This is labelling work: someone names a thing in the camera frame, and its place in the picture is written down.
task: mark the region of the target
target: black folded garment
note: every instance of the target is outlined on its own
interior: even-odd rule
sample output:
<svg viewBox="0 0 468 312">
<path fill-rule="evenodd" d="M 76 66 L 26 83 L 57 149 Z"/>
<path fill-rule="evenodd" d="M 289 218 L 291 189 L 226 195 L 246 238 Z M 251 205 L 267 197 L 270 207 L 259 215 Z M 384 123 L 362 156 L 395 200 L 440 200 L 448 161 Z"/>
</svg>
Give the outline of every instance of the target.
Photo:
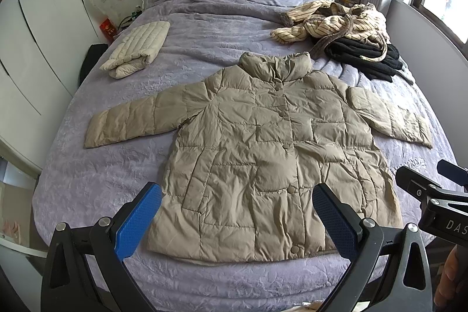
<svg viewBox="0 0 468 312">
<path fill-rule="evenodd" d="M 397 70 L 403 67 L 403 63 L 398 61 L 400 53 L 393 44 L 388 44 L 387 55 L 377 63 L 361 59 L 360 56 L 379 57 L 382 51 L 378 47 L 347 38 L 336 39 L 328 44 L 325 47 L 325 54 L 329 59 L 354 66 L 364 73 L 369 80 L 378 78 L 393 82 L 392 76 L 396 75 Z"/>
</svg>

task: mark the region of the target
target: bed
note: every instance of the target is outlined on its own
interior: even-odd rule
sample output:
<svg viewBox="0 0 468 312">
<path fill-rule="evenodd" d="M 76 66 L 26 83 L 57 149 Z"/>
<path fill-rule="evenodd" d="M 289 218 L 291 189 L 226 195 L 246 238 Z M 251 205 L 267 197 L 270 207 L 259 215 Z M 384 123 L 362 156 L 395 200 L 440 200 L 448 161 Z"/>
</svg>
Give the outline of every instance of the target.
<svg viewBox="0 0 468 312">
<path fill-rule="evenodd" d="M 269 33 L 279 26 L 278 14 L 312 0 L 150 0 L 132 28 L 155 20 L 171 23 L 168 37 L 153 64 L 127 78 L 114 80 L 99 70 L 128 33 L 124 32 L 101 57 L 78 89 L 50 150 L 33 199 L 34 220 L 46 243 L 54 227 L 71 227 L 112 216 L 147 181 L 161 182 L 175 132 L 136 138 L 96 149 L 84 149 L 91 116 L 122 102 L 165 88 L 192 83 L 222 67 L 237 64 L 244 51 L 285 56 L 310 50 L 309 40 L 280 45 Z M 385 99 L 422 114 L 430 123 L 434 148 L 409 144 L 374 133 L 377 145 L 394 174 L 406 165 L 447 189 L 453 183 L 436 172 L 440 159 L 455 162 L 434 112 L 417 87 L 400 76 L 393 83 L 368 80 L 354 67 L 326 58 L 314 68 L 348 85 L 371 89 Z M 405 77 L 411 73 L 404 68 Z M 418 203 L 395 188 L 403 221 L 417 221 Z M 424 235 L 425 243 L 431 237 Z M 338 254 L 272 263 L 199 266 L 146 250 L 144 237 L 135 254 L 125 260 L 149 300 L 164 311 L 280 311 L 302 302 L 324 299 L 345 271 L 348 261 Z M 94 262 L 97 285 L 105 288 Z M 375 276 L 382 271 L 380 263 Z"/>
</svg>

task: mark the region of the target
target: folded white puffer jacket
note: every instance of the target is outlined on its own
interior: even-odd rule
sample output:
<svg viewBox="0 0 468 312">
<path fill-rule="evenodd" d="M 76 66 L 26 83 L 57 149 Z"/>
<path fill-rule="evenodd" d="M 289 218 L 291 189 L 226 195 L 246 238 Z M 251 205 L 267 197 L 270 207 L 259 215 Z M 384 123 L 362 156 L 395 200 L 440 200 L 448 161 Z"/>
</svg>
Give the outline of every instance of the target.
<svg viewBox="0 0 468 312">
<path fill-rule="evenodd" d="M 113 78 L 123 78 L 146 68 L 161 49 L 169 27 L 169 22 L 157 21 L 134 28 L 101 65 L 101 70 L 108 70 Z"/>
</svg>

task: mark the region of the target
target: khaki down coat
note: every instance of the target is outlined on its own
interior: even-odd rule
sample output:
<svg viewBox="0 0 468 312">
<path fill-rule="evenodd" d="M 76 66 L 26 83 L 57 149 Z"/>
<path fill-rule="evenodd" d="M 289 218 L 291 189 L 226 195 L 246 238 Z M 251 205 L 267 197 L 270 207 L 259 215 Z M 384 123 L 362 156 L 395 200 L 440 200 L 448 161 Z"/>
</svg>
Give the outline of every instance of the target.
<svg viewBox="0 0 468 312">
<path fill-rule="evenodd" d="M 431 147 L 424 118 L 313 70 L 308 53 L 244 53 L 200 83 L 96 114 L 85 146 L 180 128 L 148 249 L 206 262 L 281 261 L 334 249 L 312 205 L 318 183 L 361 217 L 402 225 L 371 127 Z"/>
</svg>

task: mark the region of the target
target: wardrobe door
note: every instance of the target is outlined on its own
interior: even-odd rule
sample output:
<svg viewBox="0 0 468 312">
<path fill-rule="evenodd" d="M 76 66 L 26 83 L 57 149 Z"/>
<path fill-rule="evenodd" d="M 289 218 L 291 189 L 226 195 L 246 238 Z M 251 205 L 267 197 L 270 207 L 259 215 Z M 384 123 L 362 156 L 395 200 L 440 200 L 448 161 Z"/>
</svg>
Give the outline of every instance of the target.
<svg viewBox="0 0 468 312">
<path fill-rule="evenodd" d="M 83 0 L 19 0 L 31 33 L 67 91 L 78 88 L 81 64 L 99 38 Z"/>
<path fill-rule="evenodd" d="M 42 169 L 71 96 L 31 36 L 18 0 L 0 3 L 0 139 Z"/>
</svg>

